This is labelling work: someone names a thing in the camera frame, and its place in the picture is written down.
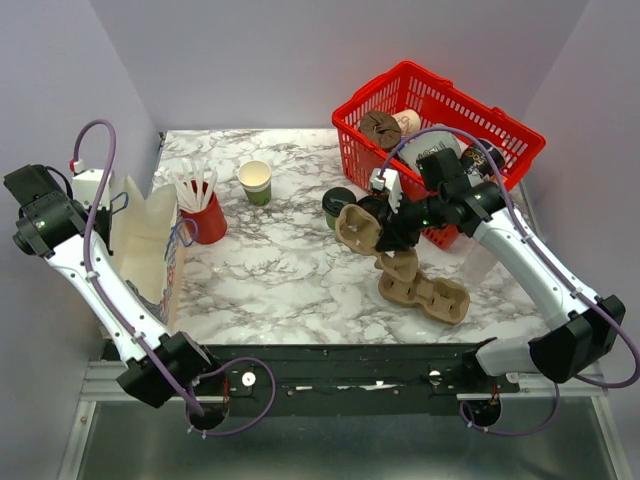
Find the paper bag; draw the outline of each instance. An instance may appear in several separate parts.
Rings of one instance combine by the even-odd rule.
[[[133,179],[125,177],[115,191],[128,198],[127,206],[112,218],[114,269],[145,307],[172,329],[182,284],[184,239],[190,238],[179,221],[175,186],[157,188],[145,200]]]

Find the green paper cup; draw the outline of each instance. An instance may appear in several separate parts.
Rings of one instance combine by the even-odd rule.
[[[251,160],[238,170],[238,180],[251,205],[264,207],[271,200],[271,167],[261,160]]]

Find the red basket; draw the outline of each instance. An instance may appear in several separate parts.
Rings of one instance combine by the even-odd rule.
[[[546,144],[544,137],[516,122],[499,108],[486,107],[454,88],[451,80],[405,61],[371,80],[333,112],[332,122],[340,132],[342,166],[347,178],[368,190],[371,172],[387,158],[376,143],[358,131],[362,116],[370,110],[393,114],[408,108],[418,112],[422,128],[444,123],[501,147],[506,161],[502,174],[508,190],[522,180]],[[402,189],[411,200],[427,195],[418,174],[396,160],[391,166],[399,172]],[[444,230],[427,229],[425,235],[446,249],[456,239],[458,231],[450,225]]]

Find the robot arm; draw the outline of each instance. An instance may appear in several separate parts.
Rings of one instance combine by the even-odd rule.
[[[378,251],[406,250],[418,241],[426,226],[456,225],[492,252],[522,285],[538,307],[550,332],[539,338],[494,339],[475,353],[476,370],[488,376],[508,372],[540,372],[557,382],[566,382],[608,353],[616,332],[578,293],[605,310],[618,324],[625,307],[615,296],[602,299],[593,289],[576,279],[541,242],[517,209],[515,214],[528,234],[523,237],[493,182],[471,186],[455,152],[446,149],[418,162],[428,190],[436,191],[417,202],[402,197],[396,172],[376,169],[372,190],[389,195],[389,205],[377,212],[382,233]],[[553,267],[534,252],[532,243]],[[570,291],[554,273],[554,268],[576,286]]]
[[[153,350],[166,370],[184,387],[211,367],[207,354],[185,333],[173,336],[154,318],[111,267],[108,249],[110,202],[103,202],[90,240],[93,272],[84,265],[83,243],[87,212],[69,198],[42,165],[27,165],[5,177],[5,186],[20,204],[14,242],[29,255],[44,258],[80,292],[106,327],[128,369],[117,381],[123,390],[154,407],[175,393],[144,346]],[[99,277],[109,301],[117,305],[126,324],[119,322],[91,281]]]

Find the marble countertop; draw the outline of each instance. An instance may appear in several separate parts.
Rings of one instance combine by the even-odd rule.
[[[343,175],[334,129],[169,132],[159,165],[180,171],[185,157],[216,166],[216,193],[229,225],[219,242],[187,250],[174,328],[197,342],[478,342],[546,331],[513,277],[464,237],[447,251],[425,238],[417,246],[428,276],[469,288],[471,306],[459,325],[383,300],[372,257],[338,244],[325,223],[326,190],[349,186],[358,198],[364,195]],[[273,199],[265,208],[248,203],[236,178],[251,159],[273,169]],[[478,281],[487,265],[489,273]]]

